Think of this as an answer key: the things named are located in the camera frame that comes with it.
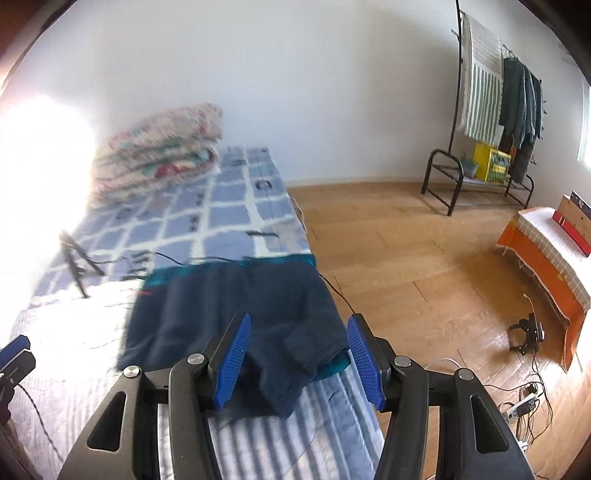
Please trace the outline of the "folded floral comforter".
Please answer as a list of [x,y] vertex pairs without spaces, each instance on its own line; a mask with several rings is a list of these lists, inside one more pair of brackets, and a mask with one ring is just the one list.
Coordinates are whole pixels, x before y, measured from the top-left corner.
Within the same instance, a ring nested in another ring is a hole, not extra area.
[[92,161],[95,202],[160,188],[218,170],[222,109],[211,103],[155,114],[108,139]]

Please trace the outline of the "blue checkered bed sheet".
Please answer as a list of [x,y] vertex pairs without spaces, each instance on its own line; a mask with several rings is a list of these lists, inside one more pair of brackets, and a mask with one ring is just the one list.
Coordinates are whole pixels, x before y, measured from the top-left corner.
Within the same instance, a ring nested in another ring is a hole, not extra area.
[[57,255],[36,285],[31,307],[90,295],[103,283],[141,279],[153,269],[311,251],[264,147],[229,147],[214,174],[91,210],[71,236],[103,273],[78,259],[81,279],[75,281]]

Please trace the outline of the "yellow box on rack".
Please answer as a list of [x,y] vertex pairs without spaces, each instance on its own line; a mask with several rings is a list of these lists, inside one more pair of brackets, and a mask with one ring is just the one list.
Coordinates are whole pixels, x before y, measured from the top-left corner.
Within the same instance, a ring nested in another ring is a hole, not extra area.
[[473,161],[478,165],[475,177],[487,183],[504,183],[512,158],[485,143],[477,143]]

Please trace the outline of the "striped blue white quilt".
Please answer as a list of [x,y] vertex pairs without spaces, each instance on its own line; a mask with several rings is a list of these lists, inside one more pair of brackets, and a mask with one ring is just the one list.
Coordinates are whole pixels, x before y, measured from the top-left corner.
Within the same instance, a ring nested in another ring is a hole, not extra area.
[[[37,472],[57,478],[82,429],[120,376],[116,361],[130,303],[70,299],[22,311],[10,335],[27,336],[36,366],[10,404]],[[208,420],[225,479],[371,479],[384,445],[353,366],[304,387],[287,418]]]

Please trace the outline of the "window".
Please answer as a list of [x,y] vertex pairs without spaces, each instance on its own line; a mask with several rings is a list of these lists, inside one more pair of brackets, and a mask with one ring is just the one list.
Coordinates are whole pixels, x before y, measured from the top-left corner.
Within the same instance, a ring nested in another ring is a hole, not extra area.
[[582,79],[582,117],[577,161],[591,169],[591,96],[590,84]]

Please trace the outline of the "striped hanging towel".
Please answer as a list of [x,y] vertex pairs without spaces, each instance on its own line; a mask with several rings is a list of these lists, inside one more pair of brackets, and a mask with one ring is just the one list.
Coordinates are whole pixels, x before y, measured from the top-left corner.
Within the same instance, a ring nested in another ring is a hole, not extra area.
[[501,115],[503,53],[500,39],[474,17],[462,15],[462,102],[460,129],[493,145]]

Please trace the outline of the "dark hanging clothes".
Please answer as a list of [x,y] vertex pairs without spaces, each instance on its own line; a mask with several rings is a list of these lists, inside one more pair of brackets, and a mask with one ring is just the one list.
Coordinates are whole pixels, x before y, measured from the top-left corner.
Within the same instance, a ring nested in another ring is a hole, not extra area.
[[526,176],[536,141],[543,130],[542,82],[520,60],[504,59],[499,149],[512,155],[509,174],[515,182]]

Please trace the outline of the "teal plaid fleece jacket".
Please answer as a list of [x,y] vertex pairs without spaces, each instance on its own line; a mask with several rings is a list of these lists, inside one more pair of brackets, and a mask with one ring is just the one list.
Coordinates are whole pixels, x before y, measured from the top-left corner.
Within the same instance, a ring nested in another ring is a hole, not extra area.
[[214,404],[238,418],[287,418],[311,383],[349,366],[346,328],[308,255],[156,269],[127,322],[118,369],[167,369],[238,324]]

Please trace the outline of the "black device on floor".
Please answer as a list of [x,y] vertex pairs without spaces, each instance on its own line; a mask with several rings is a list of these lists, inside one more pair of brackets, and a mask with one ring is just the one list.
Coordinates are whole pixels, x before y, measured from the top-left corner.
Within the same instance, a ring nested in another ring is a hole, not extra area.
[[537,321],[536,314],[531,312],[527,318],[521,318],[517,324],[511,325],[510,330],[522,330],[525,333],[525,340],[521,345],[511,345],[509,350],[518,352],[521,355],[535,355],[545,341],[545,330],[541,322]]

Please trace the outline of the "black metal clothes rack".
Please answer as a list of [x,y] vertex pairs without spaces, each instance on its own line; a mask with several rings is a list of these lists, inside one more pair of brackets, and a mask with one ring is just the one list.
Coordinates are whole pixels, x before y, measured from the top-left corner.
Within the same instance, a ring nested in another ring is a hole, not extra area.
[[433,150],[421,187],[452,216],[463,193],[495,193],[527,208],[528,173],[546,115],[542,80],[499,37],[455,3],[458,43],[452,131]]

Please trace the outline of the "red book stack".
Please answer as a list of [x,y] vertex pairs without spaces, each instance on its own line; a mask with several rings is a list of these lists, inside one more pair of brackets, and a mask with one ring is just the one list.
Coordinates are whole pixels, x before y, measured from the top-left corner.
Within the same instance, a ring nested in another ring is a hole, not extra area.
[[591,209],[577,192],[564,195],[553,220],[570,236],[585,257],[591,254]]

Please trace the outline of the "orange covered low table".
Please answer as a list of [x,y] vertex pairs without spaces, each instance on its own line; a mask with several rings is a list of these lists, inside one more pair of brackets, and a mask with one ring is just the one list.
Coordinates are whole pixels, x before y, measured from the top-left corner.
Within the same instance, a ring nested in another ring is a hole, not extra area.
[[520,210],[496,246],[513,252],[533,273],[565,321],[561,366],[570,369],[585,320],[590,317],[590,258],[554,219],[556,210]]

